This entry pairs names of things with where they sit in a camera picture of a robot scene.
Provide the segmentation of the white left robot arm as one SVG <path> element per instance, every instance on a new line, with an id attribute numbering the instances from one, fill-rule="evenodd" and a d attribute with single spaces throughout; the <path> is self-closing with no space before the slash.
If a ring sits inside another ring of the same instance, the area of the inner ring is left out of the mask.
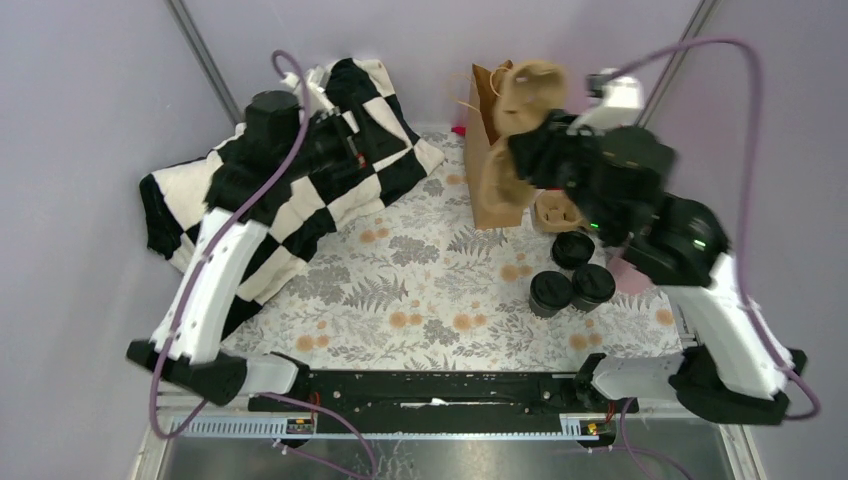
<path id="1" fill-rule="evenodd" d="M 152 374 L 150 404 L 163 383 L 224 406 L 239 395 L 271 392 L 288 411 L 309 401 L 300 366 L 281 354 L 222 350 L 226 318 L 277 210 L 295 197 L 293 183 L 315 173 L 331 180 L 366 166 L 374 143 L 361 108 L 312 112 L 308 100 L 283 91 L 256 95 L 243 132 L 219 150 L 195 250 L 160 326 L 147 340 L 132 341 L 126 357 Z"/>

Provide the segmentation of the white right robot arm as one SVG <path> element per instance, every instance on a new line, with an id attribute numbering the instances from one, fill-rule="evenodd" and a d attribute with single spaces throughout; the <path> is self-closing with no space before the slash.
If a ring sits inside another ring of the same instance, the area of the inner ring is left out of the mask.
<path id="1" fill-rule="evenodd" d="M 663 399 L 717 424 L 778 425 L 788 419 L 785 388 L 806 354 L 777 344 L 738 290 L 730 240 L 704 204 L 665 189 L 677 155 L 650 131 L 599 132 L 550 111 L 506 145 L 517 175 L 573 201 L 607 246 L 675 304 L 699 342 L 646 358 L 593 354 L 573 386 L 575 402 L 597 412 L 610 401 Z"/>

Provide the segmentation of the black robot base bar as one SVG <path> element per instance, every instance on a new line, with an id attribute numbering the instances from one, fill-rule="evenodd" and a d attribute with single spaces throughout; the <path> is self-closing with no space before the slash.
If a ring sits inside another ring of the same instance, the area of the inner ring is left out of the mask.
<path id="1" fill-rule="evenodd" d="M 312 370 L 299 366 L 288 397 L 252 398 L 252 413 L 279 413 L 282 437 L 367 439 L 615 439 L 616 417 L 637 402 L 605 400 L 573 373 Z"/>

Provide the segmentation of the brown paper bag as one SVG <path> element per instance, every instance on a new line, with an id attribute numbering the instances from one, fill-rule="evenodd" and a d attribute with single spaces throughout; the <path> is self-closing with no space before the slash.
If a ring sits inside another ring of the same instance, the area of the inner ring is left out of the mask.
<path id="1" fill-rule="evenodd" d="M 493 110 L 503 76 L 512 67 L 510 60 L 492 70 L 474 64 L 469 74 L 459 75 L 469 84 L 468 99 L 453 98 L 455 103 L 466 109 L 465 120 L 458 126 L 466 128 L 463 161 L 473 222 L 479 230 L 518 227 L 524 215 L 522 207 L 502 204 L 495 190 L 499 135 L 494 128 Z"/>

